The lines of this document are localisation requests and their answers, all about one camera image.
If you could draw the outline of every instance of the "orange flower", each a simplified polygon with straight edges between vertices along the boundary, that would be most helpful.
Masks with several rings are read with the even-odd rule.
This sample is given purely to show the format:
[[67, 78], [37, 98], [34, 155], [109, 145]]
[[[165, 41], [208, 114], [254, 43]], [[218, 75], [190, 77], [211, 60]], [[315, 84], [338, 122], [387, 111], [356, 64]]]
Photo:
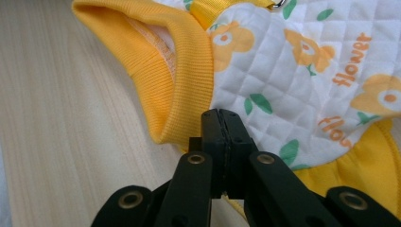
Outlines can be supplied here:
[[369, 77], [364, 93], [351, 101], [351, 106], [370, 114], [396, 116], [401, 114], [401, 80], [385, 74]]
[[219, 26], [212, 32], [215, 72], [223, 71], [230, 64], [234, 52], [247, 52], [253, 47], [254, 36], [237, 21]]
[[318, 45], [311, 39], [305, 38], [300, 33], [285, 29], [287, 41], [293, 46], [292, 54], [300, 65], [308, 66], [313, 64], [317, 72], [321, 73], [330, 65], [335, 51], [333, 47]]

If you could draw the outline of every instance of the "yellow trim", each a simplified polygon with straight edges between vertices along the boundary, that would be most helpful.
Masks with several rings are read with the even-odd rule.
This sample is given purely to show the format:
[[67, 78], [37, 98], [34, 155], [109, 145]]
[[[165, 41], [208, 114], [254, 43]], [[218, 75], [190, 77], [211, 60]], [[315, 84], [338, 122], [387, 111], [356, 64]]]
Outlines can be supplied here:
[[200, 25], [207, 29], [224, 10], [238, 3], [253, 3], [263, 8], [270, 8], [275, 4], [271, 0], [194, 0], [189, 11], [197, 18]]
[[225, 201], [227, 201], [227, 202], [237, 211], [237, 213], [238, 213], [240, 216], [242, 216], [246, 221], [248, 221], [248, 220], [247, 220], [247, 217], [246, 217], [246, 215], [245, 215], [244, 208], [242, 207], [241, 204], [239, 204], [238, 201], [230, 200], [230, 199], [228, 198], [228, 196], [222, 196], [222, 198], [223, 198]]
[[354, 187], [401, 219], [401, 159], [391, 128], [391, 120], [375, 123], [339, 159], [295, 174], [322, 196], [331, 187]]
[[[188, 137], [199, 136], [200, 116], [213, 94], [213, 59], [207, 34], [190, 14], [149, 0], [76, 0], [73, 11], [125, 66], [156, 143], [187, 147]], [[141, 34], [146, 25], [169, 31], [176, 48], [174, 77]]]

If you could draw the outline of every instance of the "wood grain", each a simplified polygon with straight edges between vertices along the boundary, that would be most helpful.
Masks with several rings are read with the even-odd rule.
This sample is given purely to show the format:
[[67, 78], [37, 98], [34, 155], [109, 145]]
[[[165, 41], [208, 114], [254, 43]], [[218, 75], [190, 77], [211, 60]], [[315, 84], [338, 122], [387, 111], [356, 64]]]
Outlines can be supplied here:
[[[180, 153], [148, 136], [135, 88], [71, 2], [0, 4], [0, 144], [13, 226], [90, 226], [125, 185], [155, 189]], [[225, 201], [212, 226], [245, 226]]]

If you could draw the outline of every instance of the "quilted stitching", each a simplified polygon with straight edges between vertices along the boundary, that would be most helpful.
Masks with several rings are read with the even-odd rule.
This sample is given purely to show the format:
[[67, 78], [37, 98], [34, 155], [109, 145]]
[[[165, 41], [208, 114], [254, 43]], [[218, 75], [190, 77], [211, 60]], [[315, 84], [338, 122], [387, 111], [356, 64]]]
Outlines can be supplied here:
[[[268, 13], [251, 4], [226, 9], [215, 24], [228, 25], [236, 20], [253, 32], [255, 41], [252, 50], [234, 53], [228, 68], [215, 74], [211, 108], [237, 112], [260, 149], [279, 154], [285, 143], [299, 140], [300, 155], [291, 166], [316, 166], [338, 158], [349, 148], [334, 143], [333, 138], [346, 135], [345, 139], [355, 143], [368, 127], [356, 127], [359, 122], [357, 110], [347, 104], [363, 92], [361, 87], [365, 79], [377, 72], [401, 76], [400, 66], [395, 65], [401, 62], [401, 51], [393, 51], [401, 46], [400, 16], [394, 13], [395, 10], [386, 12], [386, 15], [383, 10], [388, 10], [388, 6], [385, 8], [383, 5], [386, 4], [299, 1], [286, 21], [281, 12]], [[317, 21], [317, 12], [326, 9], [334, 9], [336, 13], [324, 22]], [[286, 41], [285, 28], [314, 40], [319, 48], [333, 46], [336, 54], [320, 75], [312, 78], [310, 75], [314, 72], [310, 65], [306, 68], [294, 62], [294, 47]], [[362, 32], [375, 39], [363, 52], [360, 63], [353, 66], [354, 69], [357, 67], [353, 86], [343, 92], [331, 78], [347, 67], [355, 55], [352, 50], [356, 34]], [[251, 94], [266, 98], [272, 106], [272, 113], [257, 108], [259, 104], [252, 101]], [[246, 100], [252, 104], [249, 114], [244, 110]], [[332, 116], [345, 116], [346, 121], [341, 131], [324, 133], [318, 123]]]

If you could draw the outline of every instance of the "metal ring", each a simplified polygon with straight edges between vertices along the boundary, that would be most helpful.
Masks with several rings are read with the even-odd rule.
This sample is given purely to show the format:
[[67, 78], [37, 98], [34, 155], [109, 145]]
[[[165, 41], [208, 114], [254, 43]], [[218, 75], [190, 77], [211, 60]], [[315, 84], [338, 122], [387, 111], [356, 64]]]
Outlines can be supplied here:
[[141, 204], [144, 196], [139, 191], [130, 191], [122, 195], [118, 200], [118, 205], [123, 209], [132, 209]]
[[[352, 199], [356, 199], [358, 201], [358, 203], [355, 203], [353, 201], [349, 201], [347, 198], [352, 198]], [[341, 192], [340, 193], [340, 199], [341, 201], [356, 210], [366, 210], [368, 209], [368, 203], [366, 202], [366, 200], [364, 200], [363, 198], [361, 198], [360, 196], [351, 193], [351, 192]]]
[[193, 154], [188, 157], [188, 162], [190, 164], [201, 164], [204, 162], [204, 157], [199, 154]]
[[280, 2], [273, 5], [273, 9], [279, 9], [286, 3], [286, 0], [280, 0]]
[[271, 157], [268, 154], [259, 154], [259, 156], [257, 156], [257, 161], [263, 163], [263, 164], [272, 164], [274, 163], [274, 158]]

